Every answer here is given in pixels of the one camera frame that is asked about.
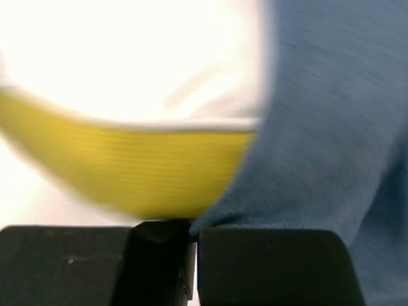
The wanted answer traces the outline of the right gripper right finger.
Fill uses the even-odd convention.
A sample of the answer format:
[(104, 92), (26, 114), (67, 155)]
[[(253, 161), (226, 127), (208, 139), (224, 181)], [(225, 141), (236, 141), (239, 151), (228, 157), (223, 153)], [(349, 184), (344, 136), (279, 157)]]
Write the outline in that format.
[(197, 283), (201, 305), (365, 303), (347, 248), (324, 230), (206, 228)]

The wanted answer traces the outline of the blue pillowcase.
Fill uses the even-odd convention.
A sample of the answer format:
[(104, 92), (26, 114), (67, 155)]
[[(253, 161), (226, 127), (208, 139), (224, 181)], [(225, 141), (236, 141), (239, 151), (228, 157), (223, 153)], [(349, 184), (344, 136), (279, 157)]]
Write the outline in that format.
[(191, 226), (347, 245), (369, 305), (407, 304), (407, 2), (272, 1), (273, 90), (238, 173)]

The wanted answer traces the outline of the white pillow with yellow edge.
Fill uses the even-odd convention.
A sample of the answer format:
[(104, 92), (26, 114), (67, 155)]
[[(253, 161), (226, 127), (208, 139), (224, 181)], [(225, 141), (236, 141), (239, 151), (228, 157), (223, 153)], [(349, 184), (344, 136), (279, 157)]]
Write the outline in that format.
[(1, 136), (38, 181), (10, 222), (196, 217), (273, 87), (272, 1), (2, 1)]

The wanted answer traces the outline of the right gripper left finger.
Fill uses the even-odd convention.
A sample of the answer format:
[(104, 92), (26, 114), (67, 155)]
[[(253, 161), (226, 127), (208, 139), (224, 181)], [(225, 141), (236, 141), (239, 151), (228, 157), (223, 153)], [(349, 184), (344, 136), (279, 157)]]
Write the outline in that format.
[(8, 226), (1, 231), (1, 304), (186, 305), (195, 253), (181, 220)]

